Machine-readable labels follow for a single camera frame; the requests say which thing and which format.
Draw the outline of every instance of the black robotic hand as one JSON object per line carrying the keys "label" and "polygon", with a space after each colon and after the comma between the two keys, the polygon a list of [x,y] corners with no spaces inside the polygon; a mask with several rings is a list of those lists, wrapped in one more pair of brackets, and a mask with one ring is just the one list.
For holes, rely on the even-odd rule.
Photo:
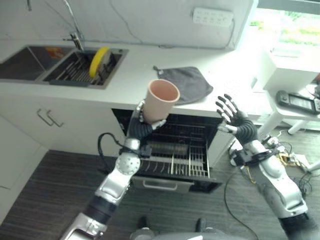
{"label": "black robotic hand", "polygon": [[162,119],[159,121],[156,121],[153,124],[148,124],[144,122],[144,116],[143,116],[143,106],[145,104],[145,101],[142,100],[139,102],[139,104],[136,106],[135,110],[132,113],[128,132],[126,135],[127,139],[138,139],[141,140],[151,134],[154,130],[162,127],[167,120]]}
{"label": "black robotic hand", "polygon": [[218,126],[220,131],[233,134],[241,145],[245,145],[258,139],[258,130],[248,115],[240,111],[237,105],[228,94],[218,96],[215,102],[217,112],[224,119],[225,123]]}

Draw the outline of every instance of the dish rack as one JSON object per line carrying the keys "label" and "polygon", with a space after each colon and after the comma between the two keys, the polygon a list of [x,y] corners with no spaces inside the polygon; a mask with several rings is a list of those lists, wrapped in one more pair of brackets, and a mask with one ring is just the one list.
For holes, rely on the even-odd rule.
{"label": "dish rack", "polygon": [[73,52],[43,81],[49,82],[51,85],[106,87],[126,53],[127,50],[112,49],[108,63],[103,65],[102,70],[98,71],[94,78],[91,78],[89,69],[96,51]]}
{"label": "dish rack", "polygon": [[148,144],[152,147],[152,155],[141,159],[141,173],[210,178],[206,146],[162,142]]}

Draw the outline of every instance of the dishwasher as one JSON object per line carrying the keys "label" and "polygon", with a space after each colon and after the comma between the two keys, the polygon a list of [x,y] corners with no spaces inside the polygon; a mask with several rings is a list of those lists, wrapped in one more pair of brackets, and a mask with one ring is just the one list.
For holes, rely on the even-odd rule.
{"label": "dishwasher", "polygon": [[[126,135],[133,111],[112,111]],[[221,122],[215,117],[170,114],[164,126],[141,142],[141,146],[151,147],[151,155],[141,158],[133,185],[177,193],[211,193],[221,183],[210,178],[208,148]]]}

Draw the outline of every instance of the electrical outlet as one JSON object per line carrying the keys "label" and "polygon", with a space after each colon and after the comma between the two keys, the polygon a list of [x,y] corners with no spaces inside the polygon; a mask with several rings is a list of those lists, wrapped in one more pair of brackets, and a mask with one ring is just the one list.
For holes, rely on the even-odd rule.
{"label": "electrical outlet", "polygon": [[231,11],[196,7],[193,10],[192,20],[195,24],[203,24],[228,28],[231,25],[234,14]]}

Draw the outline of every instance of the kitchen sink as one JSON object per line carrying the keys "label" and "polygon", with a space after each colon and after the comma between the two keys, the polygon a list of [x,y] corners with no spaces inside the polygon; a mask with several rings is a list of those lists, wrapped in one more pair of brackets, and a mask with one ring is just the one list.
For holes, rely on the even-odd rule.
{"label": "kitchen sink", "polygon": [[74,51],[53,69],[43,81],[51,85],[105,89],[128,50],[111,49],[109,61],[103,64],[103,68],[94,78],[91,78],[89,68],[96,51],[96,49]]}
{"label": "kitchen sink", "polygon": [[0,64],[1,82],[37,82],[74,47],[26,46]]}
{"label": "kitchen sink", "polygon": [[105,89],[127,49],[111,49],[109,61],[95,78],[89,68],[98,48],[26,46],[0,64],[0,82],[33,83]]}

